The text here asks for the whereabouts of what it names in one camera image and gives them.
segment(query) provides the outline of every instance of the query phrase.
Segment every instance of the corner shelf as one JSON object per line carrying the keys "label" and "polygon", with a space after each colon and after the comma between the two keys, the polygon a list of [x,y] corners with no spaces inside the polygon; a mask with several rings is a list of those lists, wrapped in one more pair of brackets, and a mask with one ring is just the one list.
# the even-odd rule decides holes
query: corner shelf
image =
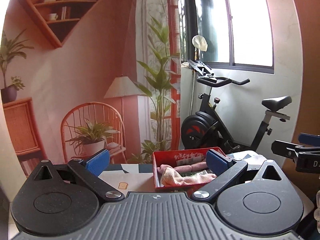
{"label": "corner shelf", "polygon": [[[21,0],[27,13],[39,27],[48,41],[61,48],[76,25],[100,0]],[[62,8],[68,7],[69,15],[62,16]],[[56,13],[58,19],[47,21],[48,14]]]}

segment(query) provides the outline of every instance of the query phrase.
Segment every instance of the chair backrest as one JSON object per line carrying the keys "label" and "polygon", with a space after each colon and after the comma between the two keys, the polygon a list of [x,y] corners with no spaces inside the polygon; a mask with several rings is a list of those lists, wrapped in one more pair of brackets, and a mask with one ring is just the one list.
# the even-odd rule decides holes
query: chair backrest
{"label": "chair backrest", "polygon": [[85,103],[70,110],[61,122],[60,132],[65,163],[71,157],[82,153],[82,147],[76,148],[75,144],[72,145],[71,142],[66,141],[77,136],[75,127],[86,126],[85,119],[91,122],[109,123],[114,130],[120,133],[116,133],[112,138],[108,138],[107,142],[116,142],[125,147],[124,124],[119,112],[114,107],[104,103]]}

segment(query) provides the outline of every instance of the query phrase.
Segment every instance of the bike handlebar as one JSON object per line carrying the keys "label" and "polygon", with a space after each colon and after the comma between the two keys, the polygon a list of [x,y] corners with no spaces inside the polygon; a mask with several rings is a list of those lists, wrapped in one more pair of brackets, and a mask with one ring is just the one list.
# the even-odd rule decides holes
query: bike handlebar
{"label": "bike handlebar", "polygon": [[242,85],[249,83],[250,79],[246,79],[244,81],[238,82],[238,81],[232,80],[230,78],[226,78],[226,77],[212,77],[212,78],[197,77],[197,82],[204,84],[204,85],[207,85],[209,87],[218,88],[218,87],[228,85],[230,83],[236,84],[238,86],[242,86]]}

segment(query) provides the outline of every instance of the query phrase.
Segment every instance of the gray ribbed platform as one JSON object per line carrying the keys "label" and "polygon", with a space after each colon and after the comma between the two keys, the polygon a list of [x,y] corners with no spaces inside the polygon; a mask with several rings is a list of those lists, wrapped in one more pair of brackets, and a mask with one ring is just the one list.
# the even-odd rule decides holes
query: gray ribbed platform
{"label": "gray ribbed platform", "polygon": [[[59,237],[25,233],[14,240],[253,240],[226,227],[209,204],[189,200],[185,193],[129,193],[119,203],[106,203],[81,230]],[[301,239],[289,232],[274,240]]]}

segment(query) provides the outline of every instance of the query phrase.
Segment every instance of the black saddle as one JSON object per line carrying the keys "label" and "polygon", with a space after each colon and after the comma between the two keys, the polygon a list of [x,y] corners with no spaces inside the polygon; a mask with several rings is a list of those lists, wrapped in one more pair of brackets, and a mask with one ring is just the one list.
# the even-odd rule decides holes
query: black saddle
{"label": "black saddle", "polygon": [[280,98],[268,98],[262,101],[262,105],[271,110],[272,112],[277,112],[290,103],[292,103],[292,98],[290,96]]}

